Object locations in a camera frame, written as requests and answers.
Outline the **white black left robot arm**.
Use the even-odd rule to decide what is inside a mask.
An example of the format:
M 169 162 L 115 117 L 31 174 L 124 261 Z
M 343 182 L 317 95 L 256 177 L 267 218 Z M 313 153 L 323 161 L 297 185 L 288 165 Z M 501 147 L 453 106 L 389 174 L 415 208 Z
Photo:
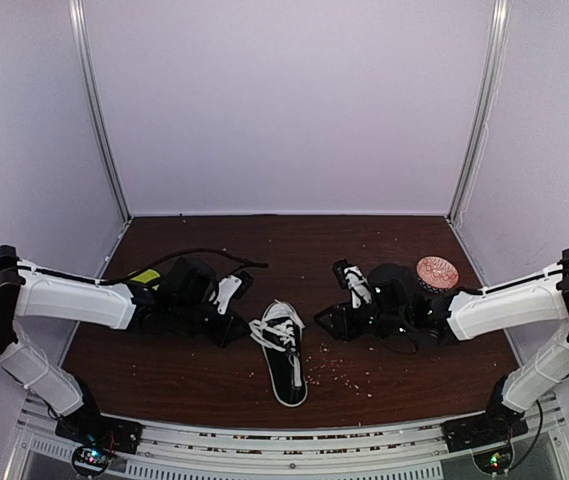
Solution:
M 248 333 L 231 309 L 253 284 L 244 269 L 219 278 L 196 250 L 173 256 L 166 275 L 150 269 L 119 280 L 75 276 L 19 258 L 0 246 L 0 367 L 42 398 L 59 426 L 87 444 L 113 430 L 89 388 L 53 365 L 18 325 L 20 317 L 91 323 L 155 335 L 203 335 L 218 347 Z

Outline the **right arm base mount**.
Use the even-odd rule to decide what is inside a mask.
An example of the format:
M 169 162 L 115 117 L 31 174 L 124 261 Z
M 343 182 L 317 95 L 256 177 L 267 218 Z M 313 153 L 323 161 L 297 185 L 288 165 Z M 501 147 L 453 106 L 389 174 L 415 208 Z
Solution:
M 441 428 L 450 453 L 470 452 L 475 466 L 490 475 L 507 472 L 514 463 L 513 439 L 529 431 L 525 420 L 509 423 L 485 414 L 449 420 Z

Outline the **white shoelace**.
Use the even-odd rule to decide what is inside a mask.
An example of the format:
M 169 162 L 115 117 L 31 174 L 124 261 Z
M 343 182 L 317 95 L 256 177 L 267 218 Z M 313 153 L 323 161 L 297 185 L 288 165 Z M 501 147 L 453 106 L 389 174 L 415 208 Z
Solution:
M 261 319 L 249 323 L 251 338 L 262 347 L 283 353 L 292 367 L 292 385 L 302 386 L 300 360 L 302 331 L 305 325 L 291 304 L 274 301 Z

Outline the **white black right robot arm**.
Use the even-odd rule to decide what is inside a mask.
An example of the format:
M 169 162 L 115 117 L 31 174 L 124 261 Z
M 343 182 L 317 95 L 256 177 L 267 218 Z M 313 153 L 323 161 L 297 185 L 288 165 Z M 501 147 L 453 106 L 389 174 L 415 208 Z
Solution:
M 423 293 L 416 269 L 381 264 L 368 274 L 342 259 L 332 266 L 347 302 L 314 317 L 332 338 L 365 333 L 404 336 L 417 346 L 455 345 L 497 330 L 556 321 L 559 326 L 524 366 L 503 377 L 477 419 L 483 440 L 499 440 L 533 404 L 569 376 L 569 248 L 561 259 L 531 275 L 493 287 L 457 287 Z

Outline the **black white canvas sneaker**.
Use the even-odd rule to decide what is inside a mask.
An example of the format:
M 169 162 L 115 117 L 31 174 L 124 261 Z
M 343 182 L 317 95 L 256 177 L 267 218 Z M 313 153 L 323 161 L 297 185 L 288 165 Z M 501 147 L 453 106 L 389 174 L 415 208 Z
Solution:
M 301 352 L 305 325 L 291 304 L 274 301 L 259 327 L 275 398 L 285 407 L 299 407 L 308 395 Z

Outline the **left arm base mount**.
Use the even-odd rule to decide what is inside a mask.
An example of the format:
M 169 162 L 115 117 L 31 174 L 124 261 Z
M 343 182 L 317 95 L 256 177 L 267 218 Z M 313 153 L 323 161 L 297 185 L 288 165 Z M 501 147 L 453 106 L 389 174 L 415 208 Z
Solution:
M 119 454 L 135 454 L 142 430 L 138 422 L 110 417 L 86 423 L 60 418 L 55 434 L 77 443 L 70 464 L 80 477 L 92 479 L 104 474 Z

